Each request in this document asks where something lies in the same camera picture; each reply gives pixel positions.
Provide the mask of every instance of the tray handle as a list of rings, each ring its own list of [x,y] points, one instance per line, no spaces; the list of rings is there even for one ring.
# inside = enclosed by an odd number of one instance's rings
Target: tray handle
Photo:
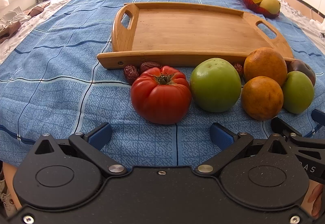
[[[129,25],[125,28],[121,20],[124,14],[130,17]],[[130,51],[137,27],[139,17],[139,8],[135,4],[128,4],[122,7],[116,14],[112,30],[112,50]]]
[[[244,12],[243,17],[269,44],[272,48],[278,51],[283,57],[293,58],[293,54],[286,39],[282,36],[279,30],[274,27],[271,23],[267,22],[260,17]],[[264,24],[271,30],[276,37],[274,39],[269,38],[259,27],[259,24]]]

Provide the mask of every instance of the bamboo tray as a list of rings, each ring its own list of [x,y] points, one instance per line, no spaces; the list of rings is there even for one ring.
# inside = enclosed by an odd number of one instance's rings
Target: bamboo tray
[[[127,14],[125,28],[121,20]],[[270,39],[257,25],[263,23],[276,34]],[[197,66],[219,57],[243,64],[260,47],[272,47],[287,62],[293,60],[285,38],[269,22],[240,10],[172,2],[125,4],[116,14],[112,52],[97,55],[107,69],[145,61],[169,66]]]

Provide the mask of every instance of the fruit bowl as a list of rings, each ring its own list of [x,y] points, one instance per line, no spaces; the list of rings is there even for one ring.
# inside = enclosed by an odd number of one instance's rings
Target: fruit bowl
[[[277,14],[271,14],[269,11],[267,11],[265,8],[260,7],[259,5],[256,5],[253,0],[243,0],[245,6],[254,11],[255,13],[262,14],[267,18],[276,18],[280,15],[280,11]]]

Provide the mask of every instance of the tomato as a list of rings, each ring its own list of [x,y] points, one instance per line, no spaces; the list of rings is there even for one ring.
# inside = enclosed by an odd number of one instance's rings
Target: tomato
[[[131,103],[146,120],[157,124],[174,124],[187,113],[192,95],[186,77],[164,66],[150,68],[131,87]]]

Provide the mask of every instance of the blue bedsheet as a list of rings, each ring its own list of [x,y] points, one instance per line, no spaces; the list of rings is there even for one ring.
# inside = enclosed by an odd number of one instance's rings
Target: blue bedsheet
[[[240,100],[220,114],[204,112],[192,103],[186,117],[170,126],[155,125],[137,115],[122,70],[104,69],[96,55],[111,51],[113,19],[123,4],[143,1],[193,2],[249,11],[241,0],[70,1],[37,26],[0,65],[0,160],[18,166],[40,134],[67,138],[102,122],[113,127],[112,140],[102,152],[129,168],[136,164],[198,165],[219,152],[209,137],[213,122],[236,133],[267,138],[270,122],[249,118]],[[268,21],[284,35],[295,57],[317,74],[309,109],[300,115],[282,110],[278,116],[303,135],[325,137],[324,129],[310,115],[315,108],[325,111],[324,55],[283,14]],[[180,70],[189,78],[193,68]]]

